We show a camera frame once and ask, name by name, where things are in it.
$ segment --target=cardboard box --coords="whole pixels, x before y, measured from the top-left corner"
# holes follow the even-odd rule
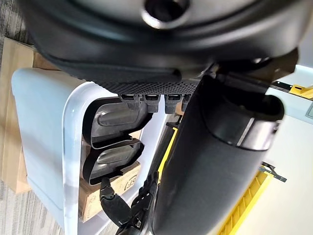
[[[140,163],[135,162],[122,170],[124,173],[123,176],[111,179],[111,186],[115,193],[122,195],[129,190],[135,184],[139,170]],[[94,217],[102,210],[100,203],[100,185],[90,186],[85,180],[80,179],[78,210],[78,215],[83,222]]]
[[[58,70],[31,46],[4,38],[0,71],[0,178],[15,192],[30,190],[11,78],[17,69]]]

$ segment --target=white storage container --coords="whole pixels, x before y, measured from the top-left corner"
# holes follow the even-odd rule
[[[100,212],[89,221],[78,220],[78,190],[82,123],[94,100],[117,96],[93,82],[60,71],[21,69],[12,77],[27,180],[44,206],[64,228],[65,235],[96,235],[109,223]],[[135,185],[122,195],[132,201],[143,185],[166,122],[164,99],[141,134],[145,144],[138,161]]]

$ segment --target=metal bracket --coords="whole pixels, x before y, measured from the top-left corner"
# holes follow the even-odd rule
[[[272,166],[272,165],[270,165],[268,163],[265,163],[265,162],[262,162],[262,166],[265,166],[265,167],[260,167],[259,171],[262,171],[264,173],[267,172],[267,173],[271,174],[275,179],[280,180],[282,182],[286,182],[287,181],[286,178],[284,178],[284,177],[282,177],[282,176],[280,176],[280,175],[278,175],[276,173],[276,171],[274,170],[275,169],[274,166]]]

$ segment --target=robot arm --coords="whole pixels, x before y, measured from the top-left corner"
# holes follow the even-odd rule
[[[132,108],[140,96],[150,112],[161,94],[167,113],[190,100],[159,188],[157,176],[148,177],[139,195],[147,193],[129,208],[103,181],[102,205],[123,208],[106,210],[118,234],[211,231],[247,187],[283,118],[281,101],[265,92],[294,71],[313,2],[18,2],[37,49],[60,69]]]

